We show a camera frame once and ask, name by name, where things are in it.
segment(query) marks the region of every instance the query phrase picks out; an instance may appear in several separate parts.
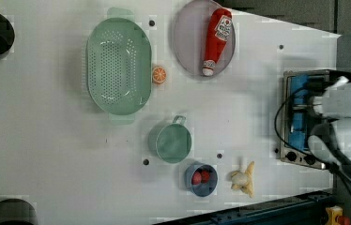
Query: white bottle cap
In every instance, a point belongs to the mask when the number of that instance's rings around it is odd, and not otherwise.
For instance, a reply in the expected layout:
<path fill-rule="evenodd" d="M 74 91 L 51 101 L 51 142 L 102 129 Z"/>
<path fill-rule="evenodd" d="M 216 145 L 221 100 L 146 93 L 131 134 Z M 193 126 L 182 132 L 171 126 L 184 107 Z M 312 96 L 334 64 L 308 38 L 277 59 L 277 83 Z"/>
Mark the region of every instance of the white bottle cap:
<path fill-rule="evenodd" d="M 209 69 L 209 68 L 203 68 L 203 74 L 205 74 L 205 76 L 212 76 L 213 75 L 213 70 Z"/>

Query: yellow object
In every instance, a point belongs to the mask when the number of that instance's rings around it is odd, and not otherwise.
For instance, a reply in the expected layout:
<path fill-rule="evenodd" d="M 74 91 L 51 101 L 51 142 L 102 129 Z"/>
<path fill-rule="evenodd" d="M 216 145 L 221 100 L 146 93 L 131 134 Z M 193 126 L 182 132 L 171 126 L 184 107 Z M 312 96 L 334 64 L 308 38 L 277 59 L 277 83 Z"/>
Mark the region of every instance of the yellow object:
<path fill-rule="evenodd" d="M 328 212 L 328 222 L 326 225 L 340 225 L 336 218 L 343 215 L 343 209 L 339 206 L 333 206 L 326 208 L 326 211 Z"/>
<path fill-rule="evenodd" d="M 252 185 L 252 173 L 254 171 L 254 162 L 251 162 L 245 172 L 232 172 L 231 180 L 233 190 L 242 190 L 243 193 L 248 194 L 249 197 L 254 196 L 254 187 Z"/>

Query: white table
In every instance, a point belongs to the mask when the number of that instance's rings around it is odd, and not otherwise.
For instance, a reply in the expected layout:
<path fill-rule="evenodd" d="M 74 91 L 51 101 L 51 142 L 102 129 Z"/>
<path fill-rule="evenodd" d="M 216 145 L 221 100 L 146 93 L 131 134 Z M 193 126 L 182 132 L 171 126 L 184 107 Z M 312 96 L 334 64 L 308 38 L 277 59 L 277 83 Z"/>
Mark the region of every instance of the white table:
<path fill-rule="evenodd" d="M 149 224 L 331 188 L 328 172 L 275 158 L 272 121 L 282 73 L 335 68 L 338 36 L 233 11 L 231 65 L 213 79 L 194 78 L 169 43 L 172 20 L 188 2 L 0 1 L 16 32 L 12 53 L 0 61 L 0 199 L 29 201 L 42 225 Z M 153 64 L 169 74 L 130 126 L 112 126 L 84 82 L 86 40 L 109 7 L 134 11 Z M 149 27 L 149 19 L 157 26 Z M 187 117 L 193 146 L 187 159 L 170 165 L 150 154 L 146 138 L 177 114 Z M 218 170 L 209 197 L 185 189 L 183 173 L 194 160 Z M 230 189 L 228 174 L 252 160 L 250 199 Z"/>

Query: red fruit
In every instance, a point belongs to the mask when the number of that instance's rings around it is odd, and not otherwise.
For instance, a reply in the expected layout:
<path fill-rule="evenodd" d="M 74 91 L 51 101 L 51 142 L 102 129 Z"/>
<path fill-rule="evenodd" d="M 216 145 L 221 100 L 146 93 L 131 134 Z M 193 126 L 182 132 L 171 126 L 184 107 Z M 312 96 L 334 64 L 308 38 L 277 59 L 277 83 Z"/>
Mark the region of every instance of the red fruit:
<path fill-rule="evenodd" d="M 202 175 L 199 172 L 195 172 L 192 176 L 192 184 L 199 185 L 202 181 Z"/>
<path fill-rule="evenodd" d="M 202 183 L 203 183 L 203 184 L 204 184 L 204 183 L 207 183 L 208 180 L 210 180 L 210 172 L 208 172 L 208 171 L 202 171 L 201 174 L 202 174 Z"/>

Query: orange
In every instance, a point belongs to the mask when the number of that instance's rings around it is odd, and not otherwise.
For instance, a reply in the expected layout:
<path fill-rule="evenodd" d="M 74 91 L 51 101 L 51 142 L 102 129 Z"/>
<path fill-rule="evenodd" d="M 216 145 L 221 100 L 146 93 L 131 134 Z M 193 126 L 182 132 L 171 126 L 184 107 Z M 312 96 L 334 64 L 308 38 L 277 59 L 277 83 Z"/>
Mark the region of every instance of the orange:
<path fill-rule="evenodd" d="M 154 67 L 152 71 L 152 81 L 155 84 L 162 84 L 166 81 L 167 73 L 163 67 Z"/>

